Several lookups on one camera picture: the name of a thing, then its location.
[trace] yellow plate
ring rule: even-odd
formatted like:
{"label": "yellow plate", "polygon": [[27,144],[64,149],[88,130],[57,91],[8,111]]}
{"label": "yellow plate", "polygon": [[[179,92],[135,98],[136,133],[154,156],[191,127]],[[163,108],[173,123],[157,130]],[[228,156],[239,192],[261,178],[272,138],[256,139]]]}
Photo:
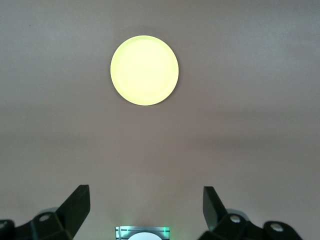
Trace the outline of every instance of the yellow plate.
{"label": "yellow plate", "polygon": [[111,79],[119,94],[137,105],[166,99],[178,81],[179,66],[171,48],[153,36],[135,36],[115,51]]}

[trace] gray surface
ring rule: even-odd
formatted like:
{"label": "gray surface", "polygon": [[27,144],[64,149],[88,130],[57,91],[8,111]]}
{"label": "gray surface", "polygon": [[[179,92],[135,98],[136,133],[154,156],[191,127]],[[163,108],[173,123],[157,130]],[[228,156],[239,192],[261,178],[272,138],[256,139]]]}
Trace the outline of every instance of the gray surface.
{"label": "gray surface", "polygon": [[[160,104],[110,77],[152,35],[180,75]],[[115,226],[206,230],[203,186],[258,226],[319,239],[320,1],[0,1],[0,219],[17,225],[89,184],[77,240]]]}

